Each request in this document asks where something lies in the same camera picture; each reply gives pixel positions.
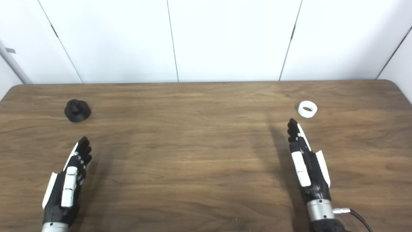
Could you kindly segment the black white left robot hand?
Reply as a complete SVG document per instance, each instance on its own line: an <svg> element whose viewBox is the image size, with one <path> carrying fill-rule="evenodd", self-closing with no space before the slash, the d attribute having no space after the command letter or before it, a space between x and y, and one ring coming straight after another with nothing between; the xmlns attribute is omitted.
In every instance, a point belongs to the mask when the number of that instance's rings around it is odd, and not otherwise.
<svg viewBox="0 0 412 232"><path fill-rule="evenodd" d="M70 228L80 211L79 196L92 160L90 141L82 137L73 147L63 170L51 174L43 198L43 225Z"/></svg>

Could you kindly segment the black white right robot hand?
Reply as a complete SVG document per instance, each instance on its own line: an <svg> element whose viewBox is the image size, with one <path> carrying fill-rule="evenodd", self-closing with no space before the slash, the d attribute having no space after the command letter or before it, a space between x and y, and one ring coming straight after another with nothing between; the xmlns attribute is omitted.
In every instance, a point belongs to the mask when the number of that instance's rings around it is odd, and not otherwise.
<svg viewBox="0 0 412 232"><path fill-rule="evenodd" d="M305 203L320 199L331 201L331 181L323 154L321 151L312 151L302 127L293 118L287 123L287 133L303 201Z"/></svg>

